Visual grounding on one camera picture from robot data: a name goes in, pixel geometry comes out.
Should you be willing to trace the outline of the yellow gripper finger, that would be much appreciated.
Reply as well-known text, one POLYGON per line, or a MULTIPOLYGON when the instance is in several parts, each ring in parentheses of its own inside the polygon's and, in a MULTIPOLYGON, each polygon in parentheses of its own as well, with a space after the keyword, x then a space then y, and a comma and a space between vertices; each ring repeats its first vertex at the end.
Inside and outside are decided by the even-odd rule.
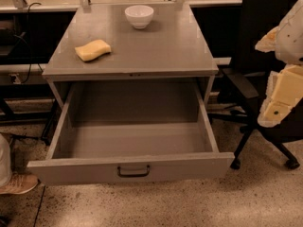
POLYGON ((303 67, 291 64, 279 73, 271 72, 265 95, 258 123, 262 127, 272 128, 280 124, 303 98, 303 67))
POLYGON ((272 28, 266 35, 264 35, 255 45, 255 49, 260 52, 268 53, 276 51, 276 35, 278 27, 272 28))

